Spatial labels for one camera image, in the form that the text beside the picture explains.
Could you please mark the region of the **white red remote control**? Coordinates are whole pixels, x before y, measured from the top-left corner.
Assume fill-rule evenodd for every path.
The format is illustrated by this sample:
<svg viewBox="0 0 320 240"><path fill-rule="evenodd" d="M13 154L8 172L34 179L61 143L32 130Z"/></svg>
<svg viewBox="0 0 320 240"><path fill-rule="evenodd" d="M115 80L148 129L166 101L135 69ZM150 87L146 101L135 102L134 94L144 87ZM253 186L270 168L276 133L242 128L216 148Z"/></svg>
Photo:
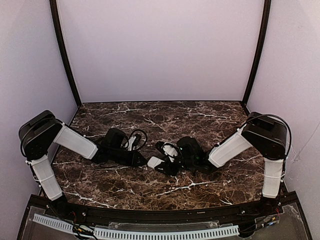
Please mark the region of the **white red remote control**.
<svg viewBox="0 0 320 240"><path fill-rule="evenodd" d="M165 161L156 157L156 156L152 156L148 162L147 162L147 166L149 168L155 169L158 165L164 163Z"/></svg>

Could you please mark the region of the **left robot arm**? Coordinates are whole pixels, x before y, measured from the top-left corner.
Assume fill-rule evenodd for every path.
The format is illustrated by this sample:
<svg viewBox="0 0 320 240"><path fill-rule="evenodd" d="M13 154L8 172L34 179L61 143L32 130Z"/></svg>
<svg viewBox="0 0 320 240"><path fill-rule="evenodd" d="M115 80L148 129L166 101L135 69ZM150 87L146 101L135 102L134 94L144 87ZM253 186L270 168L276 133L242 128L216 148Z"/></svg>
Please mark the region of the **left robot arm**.
<svg viewBox="0 0 320 240"><path fill-rule="evenodd" d="M48 158L52 144L63 146L95 164L111 160L123 166L141 167L147 160L138 146L144 131L134 130L130 136L111 128L94 142L45 110L25 123L18 131L20 151L50 201L61 201L64 194Z"/></svg>

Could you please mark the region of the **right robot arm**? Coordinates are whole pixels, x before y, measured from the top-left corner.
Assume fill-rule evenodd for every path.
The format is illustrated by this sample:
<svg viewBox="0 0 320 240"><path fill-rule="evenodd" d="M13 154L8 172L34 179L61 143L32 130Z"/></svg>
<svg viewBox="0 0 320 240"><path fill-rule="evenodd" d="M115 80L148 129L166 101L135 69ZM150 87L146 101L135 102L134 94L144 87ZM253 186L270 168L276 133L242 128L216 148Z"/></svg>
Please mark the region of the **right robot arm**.
<svg viewBox="0 0 320 240"><path fill-rule="evenodd" d="M268 214L280 203L280 185L286 174L292 131L279 116L251 112L234 133L208 151L190 136L182 137L176 145L158 141L155 147L163 158L153 156L147 166L170 177L176 176L180 169L211 174L245 150L255 148L264 159L263 187L257 211Z"/></svg>

